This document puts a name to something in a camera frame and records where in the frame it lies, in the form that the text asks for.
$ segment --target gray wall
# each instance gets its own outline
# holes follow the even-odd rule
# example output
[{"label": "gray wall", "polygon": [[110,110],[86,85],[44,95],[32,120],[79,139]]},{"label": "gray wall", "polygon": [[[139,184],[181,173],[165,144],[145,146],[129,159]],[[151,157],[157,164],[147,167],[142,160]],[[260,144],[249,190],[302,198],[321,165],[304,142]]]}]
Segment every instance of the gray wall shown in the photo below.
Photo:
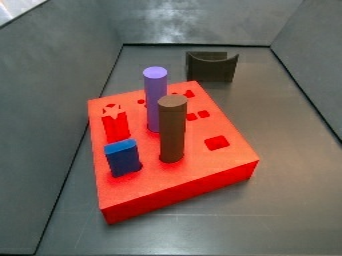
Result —
[{"label": "gray wall", "polygon": [[306,0],[272,49],[342,139],[341,25],[342,1]]},{"label": "gray wall", "polygon": [[302,0],[102,0],[125,43],[270,45]]},{"label": "gray wall", "polygon": [[105,6],[58,0],[0,30],[0,254],[35,252],[122,48]]}]

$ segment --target blue block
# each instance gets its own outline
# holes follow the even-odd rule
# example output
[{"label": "blue block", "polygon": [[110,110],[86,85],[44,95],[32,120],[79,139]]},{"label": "blue block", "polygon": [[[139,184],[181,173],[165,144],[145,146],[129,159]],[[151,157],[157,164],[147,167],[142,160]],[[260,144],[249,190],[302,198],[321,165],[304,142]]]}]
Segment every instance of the blue block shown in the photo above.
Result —
[{"label": "blue block", "polygon": [[137,141],[127,139],[105,146],[105,153],[114,177],[142,169]]}]

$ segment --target metal surface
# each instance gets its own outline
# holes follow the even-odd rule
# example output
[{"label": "metal surface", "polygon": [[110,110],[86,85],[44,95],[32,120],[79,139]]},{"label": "metal surface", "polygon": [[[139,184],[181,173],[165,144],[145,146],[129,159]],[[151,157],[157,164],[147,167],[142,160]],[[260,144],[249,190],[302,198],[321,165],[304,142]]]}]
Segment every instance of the metal surface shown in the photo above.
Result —
[{"label": "metal surface", "polygon": [[50,1],[0,30],[0,254],[36,249],[122,47],[102,8]]},{"label": "metal surface", "polygon": [[305,1],[272,48],[342,139],[341,13],[342,1]]},{"label": "metal surface", "polygon": [[47,0],[0,0],[0,26]]},{"label": "metal surface", "polygon": [[254,177],[109,226],[87,133],[38,254],[342,254],[341,144],[269,49],[125,47],[105,94],[142,89],[154,65],[185,81],[187,51],[241,56],[233,84],[203,87],[261,156]]},{"label": "metal surface", "polygon": [[302,0],[102,0],[125,43],[270,45]]}]

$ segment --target purple cylinder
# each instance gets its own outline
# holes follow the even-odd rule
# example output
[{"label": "purple cylinder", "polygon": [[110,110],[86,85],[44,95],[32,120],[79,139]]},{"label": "purple cylinder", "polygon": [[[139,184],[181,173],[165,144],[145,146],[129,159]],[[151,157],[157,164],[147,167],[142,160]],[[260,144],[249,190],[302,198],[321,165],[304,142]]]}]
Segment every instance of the purple cylinder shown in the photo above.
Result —
[{"label": "purple cylinder", "polygon": [[158,100],[167,94],[167,70],[163,67],[149,67],[143,71],[147,107],[147,128],[159,132]]}]

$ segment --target red block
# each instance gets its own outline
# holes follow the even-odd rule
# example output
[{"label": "red block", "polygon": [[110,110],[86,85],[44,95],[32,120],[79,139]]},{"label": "red block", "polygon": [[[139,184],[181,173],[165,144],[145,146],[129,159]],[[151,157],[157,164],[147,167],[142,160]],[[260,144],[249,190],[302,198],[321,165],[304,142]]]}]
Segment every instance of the red block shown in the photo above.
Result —
[{"label": "red block", "polygon": [[109,144],[129,139],[131,133],[127,114],[122,106],[119,104],[109,104],[102,112],[102,123]]},{"label": "red block", "polygon": [[[109,224],[247,180],[260,158],[210,96],[194,81],[169,86],[170,93],[191,95],[189,113],[207,111],[206,118],[187,121],[183,159],[159,160],[159,134],[147,129],[145,91],[89,101],[99,208]],[[102,110],[125,107],[143,168],[114,178],[103,147],[107,144]]]}]

